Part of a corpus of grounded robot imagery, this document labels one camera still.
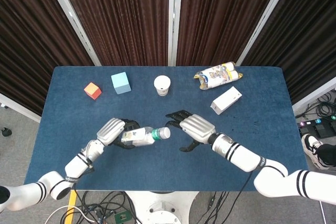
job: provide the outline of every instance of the bottle cap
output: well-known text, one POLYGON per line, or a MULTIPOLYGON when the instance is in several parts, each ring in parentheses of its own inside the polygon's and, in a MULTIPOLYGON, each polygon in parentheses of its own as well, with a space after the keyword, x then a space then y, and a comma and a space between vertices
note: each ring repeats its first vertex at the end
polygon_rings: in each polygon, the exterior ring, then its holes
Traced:
POLYGON ((159 134, 161 139, 167 139, 170 137, 170 129, 168 127, 160 128, 159 134))

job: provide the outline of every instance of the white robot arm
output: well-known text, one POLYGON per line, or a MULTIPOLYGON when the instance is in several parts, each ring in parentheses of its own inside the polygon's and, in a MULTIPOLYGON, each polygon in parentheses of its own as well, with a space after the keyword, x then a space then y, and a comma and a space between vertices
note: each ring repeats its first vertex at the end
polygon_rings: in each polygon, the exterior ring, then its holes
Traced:
POLYGON ((38 182, 28 185, 18 187, 0 186, 0 213, 4 209, 17 211, 35 205, 42 202, 47 195, 51 195, 56 200, 64 198, 84 172, 88 168, 93 169, 92 163, 103 153, 104 147, 112 144, 124 130, 125 121, 136 123, 116 118, 108 121, 97 132, 97 139, 91 140, 86 148, 82 149, 66 165, 65 178, 59 175, 58 172, 53 171, 43 175, 38 182))
POLYGON ((254 180, 258 192, 266 197, 302 196, 336 205, 336 176, 298 170, 288 175, 279 162, 261 157, 234 142, 199 115, 187 111, 168 114, 175 121, 167 124, 178 127, 190 135, 194 142, 181 151, 191 151, 198 144, 210 144, 212 150, 245 172, 260 169, 254 180))

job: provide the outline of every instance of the paper cup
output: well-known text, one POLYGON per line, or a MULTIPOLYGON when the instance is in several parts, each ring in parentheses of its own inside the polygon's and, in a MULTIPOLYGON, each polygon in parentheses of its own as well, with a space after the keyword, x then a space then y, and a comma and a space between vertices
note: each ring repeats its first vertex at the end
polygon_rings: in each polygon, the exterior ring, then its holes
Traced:
POLYGON ((154 87, 158 92, 157 94, 162 97, 168 94, 169 86, 170 86, 170 79, 168 76, 158 76, 154 80, 154 87))

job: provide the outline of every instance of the dark brown curtain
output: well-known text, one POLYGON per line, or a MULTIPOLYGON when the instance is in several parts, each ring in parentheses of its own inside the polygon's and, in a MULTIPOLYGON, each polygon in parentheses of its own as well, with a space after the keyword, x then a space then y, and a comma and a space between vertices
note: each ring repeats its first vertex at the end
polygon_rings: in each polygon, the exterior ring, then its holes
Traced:
POLYGON ((0 93, 41 115, 54 67, 92 65, 57 0, 0 0, 0 93))
POLYGON ((182 0, 177 65, 236 61, 269 0, 182 0))
POLYGON ((103 65, 167 65, 169 0, 70 0, 103 65))
POLYGON ((277 66, 296 103, 336 76, 336 0, 280 0, 243 61, 277 66))

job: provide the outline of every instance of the light blue cube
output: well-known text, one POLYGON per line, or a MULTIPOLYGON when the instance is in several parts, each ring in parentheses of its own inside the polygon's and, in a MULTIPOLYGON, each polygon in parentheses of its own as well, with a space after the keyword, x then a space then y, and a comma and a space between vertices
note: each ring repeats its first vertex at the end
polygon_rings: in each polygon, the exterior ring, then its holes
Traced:
POLYGON ((117 73, 111 76, 113 87, 117 94, 122 94, 131 91, 130 84, 128 83, 127 75, 125 72, 117 73))

